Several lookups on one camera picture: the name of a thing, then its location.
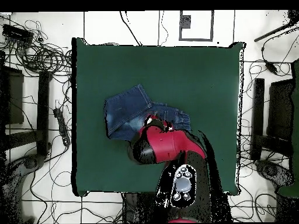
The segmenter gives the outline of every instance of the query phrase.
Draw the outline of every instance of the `black cable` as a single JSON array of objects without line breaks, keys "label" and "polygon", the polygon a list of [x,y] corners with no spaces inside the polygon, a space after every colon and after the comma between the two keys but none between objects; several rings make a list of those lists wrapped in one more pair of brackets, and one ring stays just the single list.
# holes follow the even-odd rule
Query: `black cable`
[{"label": "black cable", "polygon": [[263,44],[263,47],[262,47],[261,51],[262,51],[262,57],[263,57],[263,60],[264,60],[264,62],[265,62],[265,65],[266,65],[267,68],[269,68],[269,70],[271,70],[272,73],[274,73],[274,74],[277,75],[277,76],[290,75],[290,74],[288,74],[288,73],[290,72],[290,64],[288,64],[288,72],[287,72],[287,73],[285,73],[284,71],[282,71],[281,66],[282,66],[284,60],[287,58],[288,54],[290,53],[290,51],[291,51],[291,49],[292,49],[294,43],[295,43],[296,40],[298,39],[299,35],[295,38],[295,40],[294,40],[294,42],[292,43],[292,45],[291,45],[291,47],[290,47],[290,49],[289,49],[287,55],[284,57],[284,59],[282,60],[282,62],[280,63],[280,65],[278,65],[278,66],[279,66],[279,71],[278,71],[277,68],[275,67],[275,63],[274,63],[274,62],[268,62],[268,61],[265,59],[265,57],[264,57],[265,45],[266,45],[266,43],[267,43],[268,41],[273,40],[273,39],[276,38],[276,37],[280,37],[280,36],[283,35],[283,34],[289,34],[289,33],[291,33],[291,32],[294,32],[294,31],[298,30],[298,29],[299,29],[299,27],[295,27],[295,28],[292,28],[292,29],[290,29],[290,30],[286,30],[286,31],[284,31],[284,32],[282,32],[282,33],[280,33],[280,34],[278,34],[278,35],[276,35],[276,36],[273,36],[273,37],[267,39],[267,40],[264,42],[264,44]]},{"label": "black cable", "polygon": [[164,28],[164,26],[163,26],[163,17],[164,17],[164,10],[163,10],[163,14],[162,14],[162,18],[161,18],[161,26],[163,27],[163,29],[166,31],[166,33],[167,33],[167,37],[166,37],[166,39],[165,39],[165,41],[163,41],[162,43],[161,43],[161,45],[160,46],[162,46],[163,45],[163,43],[165,43],[166,41],[167,41],[167,39],[168,39],[168,31],[166,30],[166,28]]},{"label": "black cable", "polygon": [[[256,198],[255,198],[255,201],[254,201],[254,203],[255,203],[255,211],[256,211],[256,214],[257,214],[257,216],[258,216],[258,218],[259,218],[259,220],[261,221],[261,222],[263,222],[262,220],[261,220],[261,218],[260,218],[260,216],[259,216],[259,214],[261,214],[261,212],[259,212],[258,211],[258,208],[257,208],[257,200],[258,200],[258,198],[259,197],[261,197],[261,196],[263,196],[263,195],[267,195],[267,196],[269,196],[269,197],[272,197],[272,198],[274,198],[274,200],[276,201],[276,197],[274,197],[273,195],[271,195],[271,194],[269,194],[269,193],[261,193],[261,194],[259,194]],[[273,207],[271,207],[270,205],[267,205],[267,208],[269,209],[272,209],[273,210],[273,214],[272,213],[270,213],[270,212],[268,212],[268,211],[266,211],[265,209],[263,209],[263,215],[265,214],[265,212],[267,212],[267,213],[269,213],[271,216],[273,216],[273,217],[275,217],[275,212],[274,212],[274,209],[273,209]]]},{"label": "black cable", "polygon": [[30,184],[30,191],[31,191],[31,193],[32,193],[33,196],[35,196],[38,200],[44,202],[45,205],[46,205],[46,208],[44,209],[43,213],[40,215],[39,219],[37,220],[37,224],[39,224],[39,223],[40,223],[40,219],[41,219],[41,217],[44,215],[44,213],[46,212],[46,210],[47,210],[47,208],[48,208],[48,204],[47,204],[44,200],[42,200],[41,198],[39,198],[37,195],[35,195],[35,193],[32,191],[32,184],[33,184],[33,182],[34,182],[34,179],[35,179],[35,171],[34,171],[34,173],[33,173],[33,180],[32,180],[32,182],[31,182],[31,184]]},{"label": "black cable", "polygon": [[128,26],[128,24],[124,21],[124,19],[123,19],[123,14],[121,14],[121,11],[119,12],[119,14],[120,14],[121,20],[122,20],[123,23],[128,27],[129,31],[130,31],[131,34],[133,35],[133,37],[134,37],[135,41],[137,42],[137,44],[138,44],[139,46],[143,46],[143,45],[141,44],[141,42],[138,42],[138,41],[137,41],[137,39],[136,39],[135,35],[133,34],[132,30],[130,29],[130,27]]}]

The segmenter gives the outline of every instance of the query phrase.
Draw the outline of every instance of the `cable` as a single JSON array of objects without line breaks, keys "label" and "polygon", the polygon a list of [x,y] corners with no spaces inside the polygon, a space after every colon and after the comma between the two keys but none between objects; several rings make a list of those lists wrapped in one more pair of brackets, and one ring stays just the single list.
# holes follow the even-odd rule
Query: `cable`
[{"label": "cable", "polygon": [[[262,47],[262,49],[261,49],[261,51],[262,51],[262,58],[263,58],[263,60],[264,60],[264,62],[265,62],[266,67],[267,67],[273,74],[275,74],[275,75],[277,75],[277,76],[289,75],[288,73],[290,72],[290,65],[288,64],[288,72],[287,72],[287,73],[285,73],[285,72],[283,72],[283,71],[281,70],[281,66],[282,66],[282,63],[284,62],[284,60],[287,58],[288,54],[290,53],[290,51],[291,51],[291,49],[292,49],[294,43],[295,43],[296,40],[298,39],[299,35],[295,38],[295,40],[294,40],[294,42],[292,43],[292,45],[291,45],[291,47],[290,47],[290,49],[289,49],[287,55],[284,57],[284,59],[283,59],[282,62],[280,63],[280,65],[279,65],[279,71],[277,70],[277,68],[275,67],[275,65],[274,65],[273,62],[268,62],[268,61],[265,59],[265,57],[264,57],[264,50],[265,50],[265,45],[266,45],[266,43],[267,43],[268,41],[270,41],[270,40],[273,40],[273,39],[276,38],[276,37],[280,37],[280,36],[282,36],[283,34],[289,34],[289,33],[291,33],[291,32],[297,31],[298,29],[299,29],[299,27],[295,27],[295,28],[292,28],[292,29],[290,29],[290,30],[286,30],[286,31],[284,31],[284,32],[282,32],[282,33],[280,33],[280,34],[278,34],[278,35],[276,35],[276,36],[273,36],[273,37],[267,39],[267,40],[264,42],[263,47]],[[278,75],[278,74],[277,74],[278,72],[282,72],[282,73],[284,73],[284,75]]]},{"label": "cable", "polygon": [[128,27],[129,31],[130,31],[131,34],[133,35],[133,37],[134,37],[135,41],[137,42],[137,44],[138,44],[139,46],[143,46],[143,45],[141,44],[141,42],[138,42],[138,41],[137,41],[137,39],[136,39],[135,35],[133,34],[132,30],[130,29],[130,27],[128,26],[128,24],[124,21],[124,19],[123,19],[123,15],[121,14],[121,11],[119,12],[119,14],[120,14],[121,20],[122,20],[123,23]]},{"label": "cable", "polygon": [[32,184],[33,184],[33,182],[34,182],[34,179],[35,179],[35,171],[34,171],[34,173],[33,173],[33,180],[32,180],[32,182],[31,182],[31,184],[30,184],[30,191],[31,191],[31,193],[32,193],[33,196],[35,196],[38,200],[44,202],[45,205],[46,205],[46,208],[44,209],[43,213],[40,215],[39,219],[37,220],[37,224],[39,224],[39,223],[40,223],[40,219],[41,219],[41,217],[44,215],[44,213],[46,212],[46,210],[47,210],[47,208],[48,208],[48,204],[47,204],[44,200],[42,200],[41,198],[39,198],[37,195],[35,195],[35,193],[32,191]]},{"label": "cable", "polygon": [[[162,18],[161,18],[161,26],[164,28],[164,26],[163,26],[163,17],[164,17],[164,10],[163,10],[163,14],[162,14]],[[165,41],[163,41],[162,43],[161,43],[161,45],[160,46],[162,46],[163,45],[163,43],[165,43],[166,41],[167,41],[167,39],[168,39],[168,32],[167,32],[167,37],[166,37],[166,40]]]}]

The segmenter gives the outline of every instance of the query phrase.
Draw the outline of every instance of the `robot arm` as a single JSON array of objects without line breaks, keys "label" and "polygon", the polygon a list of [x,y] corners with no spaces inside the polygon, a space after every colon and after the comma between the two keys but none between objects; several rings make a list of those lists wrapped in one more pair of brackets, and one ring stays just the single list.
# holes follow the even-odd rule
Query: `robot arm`
[{"label": "robot arm", "polygon": [[157,187],[153,221],[232,221],[213,149],[203,139],[204,145],[188,131],[175,130],[170,123],[149,116],[132,141],[129,156],[140,165],[169,162]]}]

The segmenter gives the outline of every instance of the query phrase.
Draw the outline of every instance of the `silver circular cap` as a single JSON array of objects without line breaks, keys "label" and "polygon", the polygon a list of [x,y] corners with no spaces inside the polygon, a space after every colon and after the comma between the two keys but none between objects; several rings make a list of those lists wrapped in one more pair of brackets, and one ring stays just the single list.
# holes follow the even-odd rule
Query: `silver circular cap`
[{"label": "silver circular cap", "polygon": [[180,200],[180,194],[179,194],[179,193],[176,193],[176,194],[173,196],[173,199],[174,199],[175,201]]}]

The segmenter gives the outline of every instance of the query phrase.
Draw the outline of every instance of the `black stand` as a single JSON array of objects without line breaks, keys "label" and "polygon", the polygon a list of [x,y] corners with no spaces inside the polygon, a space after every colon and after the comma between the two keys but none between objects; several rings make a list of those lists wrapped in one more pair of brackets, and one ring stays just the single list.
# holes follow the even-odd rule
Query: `black stand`
[{"label": "black stand", "polygon": [[[39,73],[39,96],[37,105],[37,131],[26,131],[11,135],[5,134],[5,124],[9,114],[9,104],[17,107],[10,99],[9,69],[0,64],[0,223],[23,223],[22,218],[22,180],[44,165],[48,150],[48,110],[49,72]],[[6,162],[5,151],[36,142],[37,154],[20,158],[19,163]]]},{"label": "black stand", "polygon": [[283,25],[277,29],[274,29],[273,31],[270,31],[270,32],[256,38],[255,42],[263,40],[264,38],[269,37],[270,35],[280,32],[284,29],[287,29],[288,27],[294,26],[299,21],[299,11],[297,11],[297,10],[288,10],[287,16],[288,16],[288,18],[290,18],[290,21],[288,24]]}]

